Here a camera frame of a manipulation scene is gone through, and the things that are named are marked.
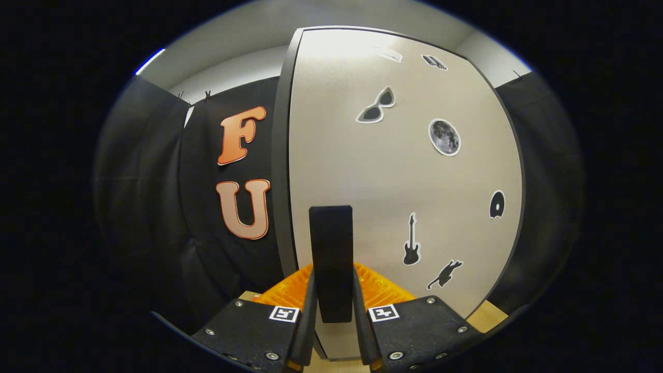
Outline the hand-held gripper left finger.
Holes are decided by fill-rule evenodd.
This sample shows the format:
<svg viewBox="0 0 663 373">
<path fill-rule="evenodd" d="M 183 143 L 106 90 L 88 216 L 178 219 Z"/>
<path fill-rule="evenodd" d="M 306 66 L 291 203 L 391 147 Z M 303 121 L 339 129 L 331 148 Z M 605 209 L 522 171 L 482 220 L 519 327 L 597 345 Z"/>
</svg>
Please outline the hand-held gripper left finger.
<svg viewBox="0 0 663 373">
<path fill-rule="evenodd" d="M 190 340 L 246 372 L 303 372 L 312 358 L 317 293 L 306 265 L 253 299 L 234 299 Z"/>
</svg>

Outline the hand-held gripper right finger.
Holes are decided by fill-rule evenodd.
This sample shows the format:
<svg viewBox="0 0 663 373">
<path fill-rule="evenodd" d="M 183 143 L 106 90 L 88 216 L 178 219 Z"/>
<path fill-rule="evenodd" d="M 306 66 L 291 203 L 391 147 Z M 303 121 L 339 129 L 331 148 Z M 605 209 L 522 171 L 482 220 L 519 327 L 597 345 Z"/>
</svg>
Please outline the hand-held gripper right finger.
<svg viewBox="0 0 663 373">
<path fill-rule="evenodd" d="M 354 263 L 358 347 L 372 372 L 432 372 L 485 335 L 437 296 L 413 297 Z"/>
</svg>

